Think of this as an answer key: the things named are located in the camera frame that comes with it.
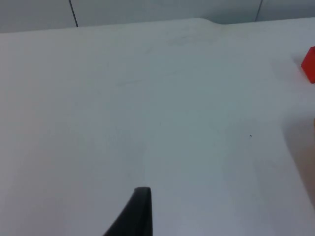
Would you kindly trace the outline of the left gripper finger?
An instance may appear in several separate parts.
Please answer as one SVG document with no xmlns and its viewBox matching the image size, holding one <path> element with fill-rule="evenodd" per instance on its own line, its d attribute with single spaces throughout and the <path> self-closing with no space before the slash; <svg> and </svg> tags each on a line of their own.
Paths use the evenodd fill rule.
<svg viewBox="0 0 315 236">
<path fill-rule="evenodd" d="M 137 187 L 106 236 L 152 236 L 152 193 Z"/>
</svg>

